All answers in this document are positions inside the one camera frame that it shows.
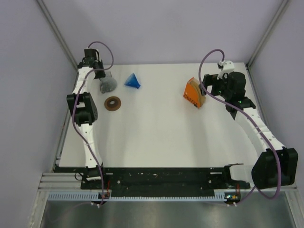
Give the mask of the blue glass dripper cone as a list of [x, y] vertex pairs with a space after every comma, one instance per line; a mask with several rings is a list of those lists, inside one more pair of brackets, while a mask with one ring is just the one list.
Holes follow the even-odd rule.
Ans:
[[128, 87], [136, 88], [136, 89], [139, 89], [141, 87], [141, 84], [139, 83], [135, 73], [132, 73], [129, 75], [129, 77], [126, 79], [124, 85], [128, 86]]

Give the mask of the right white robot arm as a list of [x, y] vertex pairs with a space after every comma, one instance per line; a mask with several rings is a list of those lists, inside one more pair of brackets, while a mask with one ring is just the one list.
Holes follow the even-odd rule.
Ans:
[[225, 73], [222, 78], [205, 75], [199, 81], [203, 95], [210, 86], [211, 97], [223, 98], [226, 110], [253, 144], [258, 155], [251, 170], [254, 185], [262, 190], [276, 187], [278, 181], [281, 186], [294, 184], [298, 153], [294, 148], [285, 147], [265, 125], [255, 104], [246, 96], [245, 75], [240, 72]]

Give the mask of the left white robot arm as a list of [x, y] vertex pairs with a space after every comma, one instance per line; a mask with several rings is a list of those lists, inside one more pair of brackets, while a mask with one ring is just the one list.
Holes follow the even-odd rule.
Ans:
[[102, 174], [103, 161], [99, 155], [94, 127], [98, 119], [98, 110], [91, 94], [92, 84], [104, 76], [99, 52], [93, 48], [84, 50], [85, 56], [78, 64], [78, 78], [73, 92], [66, 96], [71, 113], [72, 126], [81, 138], [85, 150], [84, 180], [91, 181], [97, 188], [107, 185], [108, 177]]

